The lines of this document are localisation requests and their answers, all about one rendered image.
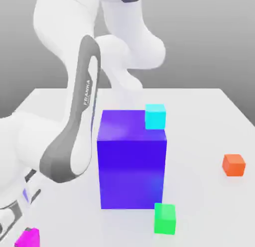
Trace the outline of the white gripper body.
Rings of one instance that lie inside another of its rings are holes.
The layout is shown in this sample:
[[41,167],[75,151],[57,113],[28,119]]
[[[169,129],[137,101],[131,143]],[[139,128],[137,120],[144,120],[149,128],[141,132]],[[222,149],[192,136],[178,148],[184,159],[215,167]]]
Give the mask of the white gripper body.
[[0,209],[0,242],[22,217],[22,211],[18,201]]

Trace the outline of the small magenta cube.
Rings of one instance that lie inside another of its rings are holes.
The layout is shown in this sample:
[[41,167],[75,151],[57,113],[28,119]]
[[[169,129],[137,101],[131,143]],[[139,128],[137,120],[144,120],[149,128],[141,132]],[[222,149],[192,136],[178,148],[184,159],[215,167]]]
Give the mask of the small magenta cube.
[[39,229],[26,228],[14,243],[14,247],[40,247]]

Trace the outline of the small green cube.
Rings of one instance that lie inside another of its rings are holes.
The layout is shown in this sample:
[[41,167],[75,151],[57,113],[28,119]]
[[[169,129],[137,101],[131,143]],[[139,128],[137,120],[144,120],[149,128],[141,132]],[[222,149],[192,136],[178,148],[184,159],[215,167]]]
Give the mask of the small green cube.
[[176,209],[173,204],[154,204],[154,233],[175,235]]

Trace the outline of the small cyan cube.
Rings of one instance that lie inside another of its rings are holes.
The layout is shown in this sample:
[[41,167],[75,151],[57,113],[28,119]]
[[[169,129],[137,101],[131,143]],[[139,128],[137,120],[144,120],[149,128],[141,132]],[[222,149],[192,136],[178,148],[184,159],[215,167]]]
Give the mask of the small cyan cube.
[[145,105],[145,128],[147,130],[164,130],[166,109],[164,104]]

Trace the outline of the small orange cube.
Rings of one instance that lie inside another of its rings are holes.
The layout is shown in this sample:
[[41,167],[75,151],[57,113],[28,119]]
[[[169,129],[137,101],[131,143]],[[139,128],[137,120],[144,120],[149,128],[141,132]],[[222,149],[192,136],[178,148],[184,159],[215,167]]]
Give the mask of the small orange cube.
[[240,154],[225,154],[222,168],[228,177],[244,175],[246,163]]

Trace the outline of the large blue box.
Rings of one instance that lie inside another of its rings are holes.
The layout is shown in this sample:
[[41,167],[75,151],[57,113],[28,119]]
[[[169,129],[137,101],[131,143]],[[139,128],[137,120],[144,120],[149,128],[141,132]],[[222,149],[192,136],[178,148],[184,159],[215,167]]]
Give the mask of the large blue box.
[[167,139],[143,110],[103,110],[97,154],[101,208],[153,209],[162,201]]

